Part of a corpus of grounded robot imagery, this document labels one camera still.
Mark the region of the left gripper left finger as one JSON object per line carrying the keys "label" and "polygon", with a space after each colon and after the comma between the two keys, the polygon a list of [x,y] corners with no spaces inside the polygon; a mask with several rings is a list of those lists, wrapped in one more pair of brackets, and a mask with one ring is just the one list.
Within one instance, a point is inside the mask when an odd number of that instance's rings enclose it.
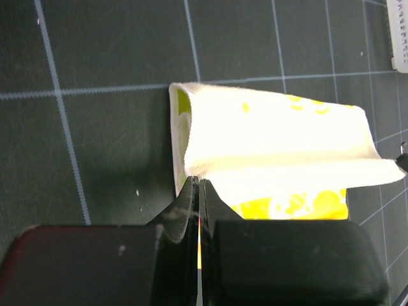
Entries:
{"label": "left gripper left finger", "polygon": [[194,305],[199,183],[144,225],[34,226],[1,263],[2,305]]}

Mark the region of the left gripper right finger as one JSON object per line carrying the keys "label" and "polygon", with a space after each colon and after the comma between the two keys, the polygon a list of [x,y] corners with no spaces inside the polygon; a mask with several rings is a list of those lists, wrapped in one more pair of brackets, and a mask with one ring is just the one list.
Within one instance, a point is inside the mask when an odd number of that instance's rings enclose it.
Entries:
{"label": "left gripper right finger", "polygon": [[388,283],[351,221],[248,220],[199,186],[204,305],[380,305]]}

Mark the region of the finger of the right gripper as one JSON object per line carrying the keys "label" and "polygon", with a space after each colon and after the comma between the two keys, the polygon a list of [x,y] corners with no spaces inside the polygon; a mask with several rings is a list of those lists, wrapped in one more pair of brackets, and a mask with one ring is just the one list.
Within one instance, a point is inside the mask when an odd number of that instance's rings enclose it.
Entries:
{"label": "finger of the right gripper", "polygon": [[400,155],[396,158],[395,163],[402,171],[408,173],[407,142],[401,143]]}

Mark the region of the yellow white towel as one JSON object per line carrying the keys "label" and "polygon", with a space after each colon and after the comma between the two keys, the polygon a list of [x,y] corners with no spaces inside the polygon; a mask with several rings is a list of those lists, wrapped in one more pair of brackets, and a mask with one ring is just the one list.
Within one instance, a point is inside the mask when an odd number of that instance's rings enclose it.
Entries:
{"label": "yellow white towel", "polygon": [[246,219],[347,219],[348,189],[407,175],[378,154],[358,106],[199,83],[169,96],[176,192],[208,180]]}

